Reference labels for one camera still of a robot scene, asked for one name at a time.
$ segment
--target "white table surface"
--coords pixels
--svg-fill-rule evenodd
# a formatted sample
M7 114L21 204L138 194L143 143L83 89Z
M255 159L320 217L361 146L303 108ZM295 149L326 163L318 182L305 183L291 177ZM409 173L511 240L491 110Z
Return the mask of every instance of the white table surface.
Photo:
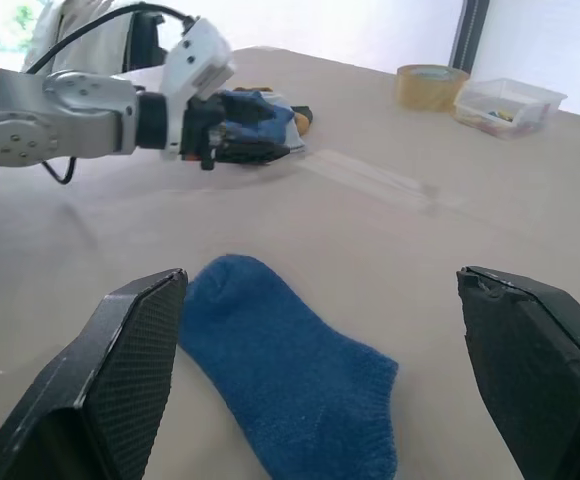
M309 154L209 173L137 151L79 162L67 187L41 167L0 169L0 423L106 293L244 253L400 363L399 478L520 479L476 388L455 271L528 275L580 301L580 117L504 142L400 109L392 75L287 51L236 59L230 86L313 109ZM133 76L155 87L159 69ZM145 478L267 478L180 351Z

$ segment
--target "black cable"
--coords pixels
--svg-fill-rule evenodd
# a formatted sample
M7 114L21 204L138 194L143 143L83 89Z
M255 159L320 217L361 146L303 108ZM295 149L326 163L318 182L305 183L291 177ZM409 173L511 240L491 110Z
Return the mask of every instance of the black cable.
M121 15L125 15L126 13L134 13L134 12L159 12L159 13L165 13L166 15L170 15L178 20L181 20L181 22L183 23L183 28L184 28L183 33L184 34L190 29L190 27L192 27L192 25L194 25L194 22L195 22L195 19L193 17L191 17L189 15L184 15L181 12L177 12L176 10L173 10L172 8L164 7L163 5L155 5L152 3L137 3L134 5L126 5L125 7L121 7L121 8L118 8L116 10L113 10L112 12L108 12L104 15L101 15L96 20L93 20L92 22L84 25L83 27L78 28L77 30L72 32L70 35L65 37L63 40L61 40L60 42L57 42L50 50L48 50L46 52L45 55L43 55L39 60L37 60L34 63L34 65L32 65L26 71L26 73L30 73L30 74L37 73L50 60L52 60L57 55L57 53L59 53L61 50L66 48L68 45L70 45L72 42L74 42L78 38L81 38L83 35L85 35L89 31L94 30L95 28L97 28L100 25L103 25L106 22L109 22L113 18L119 17ZM48 162L45 162L45 161L41 162L41 165L44 166L44 168L48 171L48 173L52 176L52 178L54 178L61 185L67 185L68 183L70 183L70 180L72 180L72 176L74 175L74 170L76 168L76 164L77 164L76 157L70 157L70 163L68 163L68 168L66 169L66 173L63 177L60 177L59 174L56 172L56 170L54 168L52 168L52 166Z

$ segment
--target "clear plastic box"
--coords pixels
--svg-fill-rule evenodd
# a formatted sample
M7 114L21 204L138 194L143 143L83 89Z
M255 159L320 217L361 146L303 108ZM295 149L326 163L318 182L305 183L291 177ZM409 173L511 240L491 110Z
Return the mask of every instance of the clear plastic box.
M566 98L507 78L466 82L454 101L455 118L495 137L516 138L542 129Z

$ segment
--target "tape roll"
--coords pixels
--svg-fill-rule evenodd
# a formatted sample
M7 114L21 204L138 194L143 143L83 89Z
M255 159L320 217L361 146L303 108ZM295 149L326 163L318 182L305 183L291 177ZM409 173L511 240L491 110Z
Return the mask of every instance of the tape roll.
M397 71L397 101L412 110L451 112L454 98L469 77L443 65L405 65Z

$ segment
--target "blue sock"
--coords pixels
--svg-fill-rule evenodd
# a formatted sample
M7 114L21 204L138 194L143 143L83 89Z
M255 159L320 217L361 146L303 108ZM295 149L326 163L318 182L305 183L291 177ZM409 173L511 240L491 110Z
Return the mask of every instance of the blue sock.
M394 477L397 364L323 323L263 263L209 264L188 287L179 344L273 479Z

